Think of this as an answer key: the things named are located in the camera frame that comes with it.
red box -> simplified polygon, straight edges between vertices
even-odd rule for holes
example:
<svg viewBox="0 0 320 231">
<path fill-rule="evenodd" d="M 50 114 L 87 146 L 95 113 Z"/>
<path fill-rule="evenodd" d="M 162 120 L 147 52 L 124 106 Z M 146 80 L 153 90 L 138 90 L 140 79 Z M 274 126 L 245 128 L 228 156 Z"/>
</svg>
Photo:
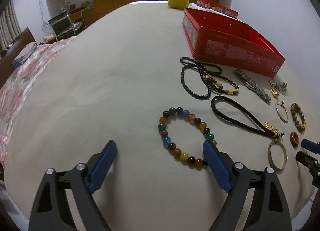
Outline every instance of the red box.
<svg viewBox="0 0 320 231">
<path fill-rule="evenodd" d="M 210 2 L 208 0 L 197 0 L 197 5 L 198 6 L 201 6 L 201 7 L 204 7 L 204 8 L 210 8 L 214 11 L 217 11 L 219 13 L 223 13 L 225 15 L 228 15 L 228 16 L 231 16 L 233 18 L 237 18 L 238 17 L 238 12 L 230 9 L 230 8 L 227 8 L 223 5 L 218 5 L 214 2 Z"/>
<path fill-rule="evenodd" d="M 261 34 L 238 20 L 186 8 L 183 17 L 194 59 L 274 77 L 284 57 Z"/>
</svg>

brown ring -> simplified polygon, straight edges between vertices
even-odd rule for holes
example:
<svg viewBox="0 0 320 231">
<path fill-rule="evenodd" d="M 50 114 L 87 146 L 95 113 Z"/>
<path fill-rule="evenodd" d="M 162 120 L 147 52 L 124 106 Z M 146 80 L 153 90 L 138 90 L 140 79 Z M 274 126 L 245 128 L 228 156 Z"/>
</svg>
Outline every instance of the brown ring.
<svg viewBox="0 0 320 231">
<path fill-rule="evenodd" d="M 290 134 L 290 142 L 294 148 L 297 148 L 299 145 L 299 137 L 296 132 Z"/>
</svg>

wall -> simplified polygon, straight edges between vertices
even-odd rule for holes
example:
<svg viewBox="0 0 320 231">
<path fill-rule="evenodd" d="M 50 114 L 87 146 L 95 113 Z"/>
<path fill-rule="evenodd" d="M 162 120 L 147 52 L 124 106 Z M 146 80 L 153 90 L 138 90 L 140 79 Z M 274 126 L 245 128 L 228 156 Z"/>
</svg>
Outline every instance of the wall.
<svg viewBox="0 0 320 231">
<path fill-rule="evenodd" d="M 320 18 L 310 1 L 220 0 L 220 4 L 238 11 L 239 19 L 281 52 L 320 115 Z"/>
<path fill-rule="evenodd" d="M 48 22 L 51 18 L 61 13 L 64 0 L 41 0 L 43 5 L 43 20 Z M 71 4 L 79 6 L 81 1 L 67 0 Z M 43 32 L 39 0 L 13 0 L 14 9 L 20 28 L 28 27 L 37 43 L 43 41 L 43 37 L 49 34 L 49 30 Z"/>
</svg>

table surface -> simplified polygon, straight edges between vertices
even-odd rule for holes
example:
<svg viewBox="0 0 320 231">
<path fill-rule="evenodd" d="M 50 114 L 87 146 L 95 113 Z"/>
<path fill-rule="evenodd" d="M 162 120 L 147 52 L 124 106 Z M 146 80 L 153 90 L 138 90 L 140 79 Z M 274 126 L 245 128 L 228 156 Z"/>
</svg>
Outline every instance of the table surface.
<svg viewBox="0 0 320 231">
<path fill-rule="evenodd" d="M 181 106 L 205 121 L 219 150 L 234 162 L 255 170 L 269 166 L 271 139 L 225 123 L 213 114 L 211 99 L 194 99 L 183 89 L 180 57 L 191 57 L 191 53 L 182 20 L 183 11 L 164 3 L 123 6 L 82 32 L 39 76 L 18 116 L 5 165 L 6 187 L 26 216 L 47 168 L 70 170 L 113 139 L 117 160 L 93 195 L 112 230 L 208 230 L 227 195 L 208 167 L 190 169 L 164 149 L 157 126 L 162 112 L 170 107 Z M 295 160 L 301 146 L 295 150 L 289 141 L 290 133 L 297 131 L 295 125 L 291 117 L 288 123 L 280 120 L 273 97 L 267 105 L 233 75 L 234 68 L 222 68 L 223 75 L 240 87 L 240 94 L 232 98 L 260 122 L 286 133 L 283 144 L 288 162 L 278 177 L 293 218 L 314 190 L 308 169 Z M 269 78 L 247 74 L 270 94 Z M 298 134 L 300 140 L 318 141 L 313 105 L 287 61 L 275 80 L 288 83 L 287 96 L 279 96 L 287 110 L 297 102 L 306 117 L 307 129 Z M 196 72 L 186 72 L 186 83 L 194 92 L 206 93 Z M 224 88 L 232 86 L 224 83 Z M 233 106 L 218 103 L 217 107 L 252 125 Z M 199 130 L 182 120 L 173 120 L 167 129 L 183 152 L 202 158 L 204 138 Z M 272 153 L 281 164 L 282 150 L 275 147 Z M 252 195 L 250 190 L 238 230 L 244 225 Z M 68 197 L 77 227 L 84 230 L 71 192 Z"/>
</svg>

gray curtain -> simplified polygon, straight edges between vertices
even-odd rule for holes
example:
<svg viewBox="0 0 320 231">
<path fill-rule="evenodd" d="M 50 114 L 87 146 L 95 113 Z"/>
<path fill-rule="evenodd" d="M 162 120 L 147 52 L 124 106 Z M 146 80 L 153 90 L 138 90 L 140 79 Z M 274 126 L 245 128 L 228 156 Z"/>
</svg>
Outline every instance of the gray curtain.
<svg viewBox="0 0 320 231">
<path fill-rule="evenodd" d="M 10 0 L 0 16 L 0 45 L 4 50 L 21 34 L 16 13 L 13 7 L 13 0 Z"/>
</svg>

